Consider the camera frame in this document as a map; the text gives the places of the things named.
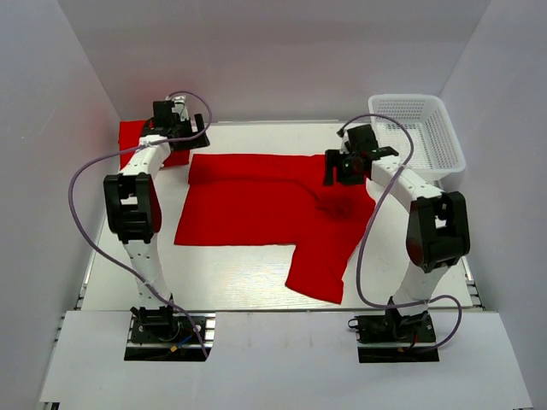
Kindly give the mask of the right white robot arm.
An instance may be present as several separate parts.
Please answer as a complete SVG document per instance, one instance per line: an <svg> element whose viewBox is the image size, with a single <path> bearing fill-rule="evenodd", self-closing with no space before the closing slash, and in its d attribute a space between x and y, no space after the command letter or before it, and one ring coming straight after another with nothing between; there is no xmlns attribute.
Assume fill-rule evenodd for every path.
<svg viewBox="0 0 547 410"><path fill-rule="evenodd" d="M369 124L338 130L340 149L326 151L325 185L383 188L408 213L405 248L409 265L385 311L387 333L398 341L414 334L427 317L428 303L441 278L470 250L466 200L426 182L392 147L379 146Z"/></svg>

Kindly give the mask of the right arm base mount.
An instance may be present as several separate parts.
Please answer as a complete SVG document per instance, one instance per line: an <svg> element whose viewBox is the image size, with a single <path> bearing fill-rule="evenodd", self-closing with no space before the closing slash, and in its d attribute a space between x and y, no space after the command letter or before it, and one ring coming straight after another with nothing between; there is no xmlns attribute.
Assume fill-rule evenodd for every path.
<svg viewBox="0 0 547 410"><path fill-rule="evenodd" d="M431 315L417 319L397 318L397 311L358 315L348 321L356 333L360 364L439 362L437 338Z"/></svg>

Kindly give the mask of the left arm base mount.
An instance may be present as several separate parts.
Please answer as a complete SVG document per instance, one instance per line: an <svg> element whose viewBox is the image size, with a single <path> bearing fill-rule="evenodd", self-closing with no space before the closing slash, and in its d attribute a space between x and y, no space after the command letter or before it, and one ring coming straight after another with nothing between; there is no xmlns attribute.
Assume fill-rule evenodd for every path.
<svg viewBox="0 0 547 410"><path fill-rule="evenodd" d="M133 307L125 361L204 362L213 346L215 316L186 317L171 307Z"/></svg>

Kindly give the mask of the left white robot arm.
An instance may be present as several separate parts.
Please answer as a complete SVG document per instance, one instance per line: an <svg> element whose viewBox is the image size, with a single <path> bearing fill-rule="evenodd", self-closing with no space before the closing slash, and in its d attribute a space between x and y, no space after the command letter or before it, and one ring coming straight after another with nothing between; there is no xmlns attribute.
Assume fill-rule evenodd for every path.
<svg viewBox="0 0 547 410"><path fill-rule="evenodd" d="M179 335L181 322L174 315L173 295L158 253L162 211L154 180L173 152L209 146L204 128L200 114L188 114L186 96L154 102L153 116L138 132L136 149L117 174L103 181L109 229L136 273L140 306L132 312L145 331L154 332L163 341Z"/></svg>

